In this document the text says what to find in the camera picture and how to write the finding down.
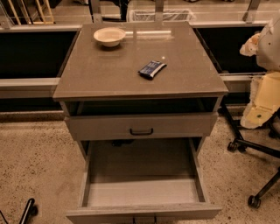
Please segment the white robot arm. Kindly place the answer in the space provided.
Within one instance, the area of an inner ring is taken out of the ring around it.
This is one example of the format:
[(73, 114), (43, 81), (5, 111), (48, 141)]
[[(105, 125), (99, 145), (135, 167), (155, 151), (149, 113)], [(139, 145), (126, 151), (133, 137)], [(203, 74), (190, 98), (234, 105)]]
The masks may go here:
[(244, 56), (256, 56), (256, 63), (267, 73), (251, 81), (250, 102), (241, 118), (241, 126), (255, 129), (267, 122), (280, 108), (280, 11), (251, 36), (240, 49)]

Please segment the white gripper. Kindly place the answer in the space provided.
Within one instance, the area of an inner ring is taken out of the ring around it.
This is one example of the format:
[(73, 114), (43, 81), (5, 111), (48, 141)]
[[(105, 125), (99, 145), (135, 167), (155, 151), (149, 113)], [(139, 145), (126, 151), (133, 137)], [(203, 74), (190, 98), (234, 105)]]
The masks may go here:
[[(251, 36), (241, 46), (240, 54), (248, 57), (257, 55), (259, 38), (259, 33)], [(255, 97), (253, 103), (246, 106), (241, 118), (241, 126), (246, 129), (261, 127), (280, 108), (280, 73), (266, 73), (253, 81), (256, 84)]]

